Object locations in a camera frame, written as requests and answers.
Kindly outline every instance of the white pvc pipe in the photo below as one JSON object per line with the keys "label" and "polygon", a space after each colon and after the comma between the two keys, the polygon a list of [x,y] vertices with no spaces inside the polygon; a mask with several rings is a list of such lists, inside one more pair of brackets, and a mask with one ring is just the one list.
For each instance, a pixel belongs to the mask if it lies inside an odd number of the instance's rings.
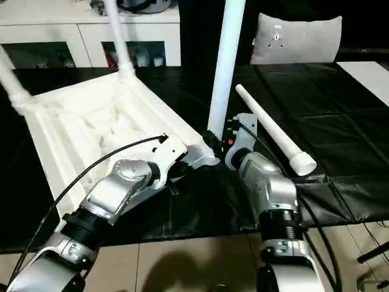
{"label": "white pvc pipe", "polygon": [[120,26],[119,13],[115,0],[105,0],[105,8],[111,22],[112,31],[114,33],[114,44],[117,54],[119,74],[123,78],[127,78],[130,74],[134,75],[134,66],[129,59],[126,42],[123,38],[122,27]]}
{"label": "white pvc pipe", "polygon": [[260,121],[274,142],[277,143],[282,152],[289,159],[292,169],[300,176],[311,173],[316,168],[316,162],[313,158],[306,152],[303,152],[295,142],[292,141],[292,139],[276,122],[274,122],[242,85],[238,84],[235,89],[254,115],[256,115],[256,118]]}
{"label": "white pvc pipe", "polygon": [[14,73],[0,60],[0,83],[7,91],[12,106],[19,114],[22,107],[31,101],[31,95],[23,88]]}
{"label": "white pvc pipe", "polygon": [[215,134],[220,141],[229,103],[245,3],[246,0],[226,0],[224,7],[218,62],[208,120],[208,130]]}

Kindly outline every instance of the shelf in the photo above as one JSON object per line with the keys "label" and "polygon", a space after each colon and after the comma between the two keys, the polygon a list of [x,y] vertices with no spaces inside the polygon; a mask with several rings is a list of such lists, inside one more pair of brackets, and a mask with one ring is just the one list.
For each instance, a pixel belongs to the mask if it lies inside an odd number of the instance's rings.
{"label": "shelf", "polygon": [[[121,13],[122,23],[179,23],[178,6],[161,13],[136,15]],[[92,24],[108,23],[98,16],[89,0],[6,0],[0,4],[0,26],[26,24]]]}

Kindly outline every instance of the tile floor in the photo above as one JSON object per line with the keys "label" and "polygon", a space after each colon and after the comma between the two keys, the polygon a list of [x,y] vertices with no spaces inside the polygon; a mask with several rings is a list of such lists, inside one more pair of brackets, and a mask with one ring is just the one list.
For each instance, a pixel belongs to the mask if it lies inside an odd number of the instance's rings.
{"label": "tile floor", "polygon": [[[376,223],[367,226],[380,243],[389,240],[389,229]],[[362,275],[368,279],[365,292],[377,291],[376,279],[389,278],[383,257],[356,262],[361,252],[375,247],[362,224],[325,228],[325,232],[339,261],[344,292],[357,291],[357,279]],[[309,233],[329,265],[317,230]],[[260,240],[258,234],[252,234],[102,248],[87,288],[89,292],[206,292],[223,283],[232,292],[254,292]],[[17,255],[0,255],[0,282],[7,281],[16,261]],[[330,292],[328,281],[322,279]]]}

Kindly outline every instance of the gray pillow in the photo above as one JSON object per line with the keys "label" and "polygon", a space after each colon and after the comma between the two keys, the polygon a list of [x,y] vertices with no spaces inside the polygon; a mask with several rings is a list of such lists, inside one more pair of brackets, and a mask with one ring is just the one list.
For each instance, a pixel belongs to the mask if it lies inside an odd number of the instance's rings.
{"label": "gray pillow", "polygon": [[284,21],[260,13],[251,64],[332,62],[339,49],[342,17]]}

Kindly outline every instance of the black tablecloth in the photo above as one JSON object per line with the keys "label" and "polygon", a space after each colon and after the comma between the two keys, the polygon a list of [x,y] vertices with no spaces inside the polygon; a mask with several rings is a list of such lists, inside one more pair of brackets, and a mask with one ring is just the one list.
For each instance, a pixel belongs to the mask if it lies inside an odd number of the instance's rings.
{"label": "black tablecloth", "polygon": [[[21,83],[39,94],[110,73],[109,69],[16,70]],[[195,130],[207,128],[212,72],[141,68],[138,77]],[[243,66],[242,83],[293,140],[318,162],[297,177],[263,129],[259,135],[325,226],[389,219],[389,109],[336,64]],[[20,250],[52,203],[49,186],[23,117],[0,88],[2,116],[2,201],[0,251]],[[235,91],[227,117],[250,112]],[[256,145],[256,150],[269,156]],[[308,226],[312,220],[303,210]],[[253,231],[255,211],[236,173],[222,164],[202,167],[124,214],[108,245]],[[58,223],[54,215],[36,246]]]}

